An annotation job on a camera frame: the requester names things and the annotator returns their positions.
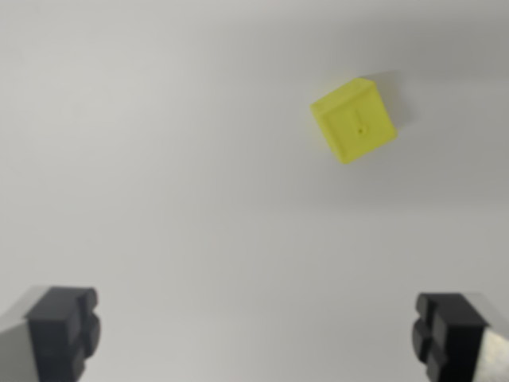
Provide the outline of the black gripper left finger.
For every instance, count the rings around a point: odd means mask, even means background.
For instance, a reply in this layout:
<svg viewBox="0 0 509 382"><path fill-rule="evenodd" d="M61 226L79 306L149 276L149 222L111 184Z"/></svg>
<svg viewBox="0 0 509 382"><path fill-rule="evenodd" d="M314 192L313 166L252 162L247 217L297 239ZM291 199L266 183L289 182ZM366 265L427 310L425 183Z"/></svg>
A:
<svg viewBox="0 0 509 382"><path fill-rule="evenodd" d="M1 313L2 381L78 381L99 345L93 287L32 286Z"/></svg>

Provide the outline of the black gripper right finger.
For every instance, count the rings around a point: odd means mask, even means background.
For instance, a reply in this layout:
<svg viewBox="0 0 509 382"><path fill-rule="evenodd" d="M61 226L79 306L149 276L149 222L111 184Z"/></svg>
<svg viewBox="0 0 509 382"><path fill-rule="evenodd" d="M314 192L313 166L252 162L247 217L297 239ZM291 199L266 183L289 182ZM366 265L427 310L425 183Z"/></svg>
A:
<svg viewBox="0 0 509 382"><path fill-rule="evenodd" d="M482 294L420 293L411 339L430 381L507 381L508 316Z"/></svg>

